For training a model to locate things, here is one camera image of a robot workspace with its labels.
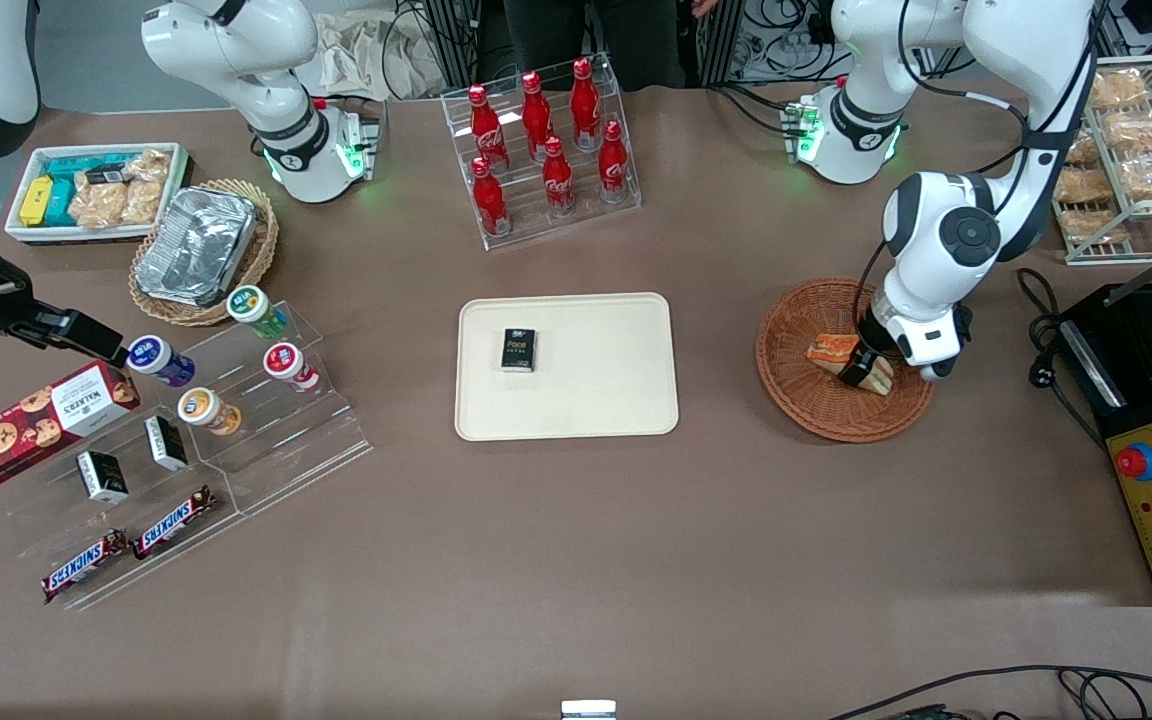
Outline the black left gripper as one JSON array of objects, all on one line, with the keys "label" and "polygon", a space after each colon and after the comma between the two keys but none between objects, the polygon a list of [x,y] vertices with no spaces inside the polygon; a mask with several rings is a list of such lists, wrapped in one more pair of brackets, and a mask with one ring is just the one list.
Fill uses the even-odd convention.
[{"label": "black left gripper", "polygon": [[878,323],[867,301],[854,302],[854,327],[864,348],[851,351],[838,379],[851,387],[882,388],[882,357],[890,363],[904,363],[904,355],[882,323]]}]

